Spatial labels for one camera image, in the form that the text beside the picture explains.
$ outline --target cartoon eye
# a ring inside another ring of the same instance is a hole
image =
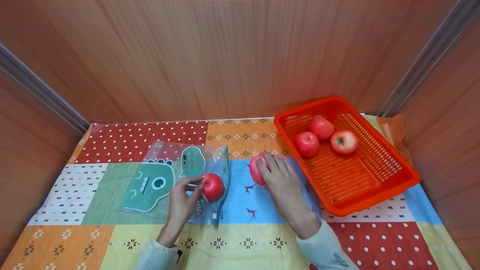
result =
[[[158,190],[160,188],[163,188],[165,186],[165,183],[167,181],[163,177],[157,177],[152,181],[152,188],[155,190]]]

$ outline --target green cartoon print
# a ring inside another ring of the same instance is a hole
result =
[[[135,176],[123,194],[120,206],[141,212],[149,212],[158,200],[167,196],[175,184],[175,172],[171,160],[148,160],[137,169]]]
[[[189,146],[181,153],[180,177],[197,177],[205,171],[205,157],[202,150],[196,146]]]

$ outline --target orange plastic basket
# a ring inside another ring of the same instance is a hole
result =
[[[319,153],[302,158],[293,140],[322,116],[335,130],[350,130],[359,139],[357,150],[340,155],[330,140],[320,142]],[[328,97],[275,116],[275,126],[326,209],[337,216],[364,210],[399,195],[420,182],[409,162],[342,97]]]

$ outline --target deer print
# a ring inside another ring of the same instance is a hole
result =
[[[246,208],[246,209],[247,209],[247,212],[249,212],[249,213],[252,214],[252,219],[253,219],[253,220],[256,219],[256,217],[255,217],[255,212],[256,212],[257,210],[250,210],[250,209],[248,209],[248,208]]]
[[[253,185],[247,185],[245,186],[245,192],[250,194],[250,191],[248,191],[249,189],[253,188],[253,186],[255,186],[256,184],[253,184]]]

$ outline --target white sleeve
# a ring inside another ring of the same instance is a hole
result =
[[[167,248],[157,241],[150,241],[138,258],[135,270],[171,270],[177,262],[178,248]]]
[[[297,237],[303,255],[318,270],[357,270],[357,265],[345,254],[332,228],[324,220],[321,222],[322,226],[312,237],[305,240]]]

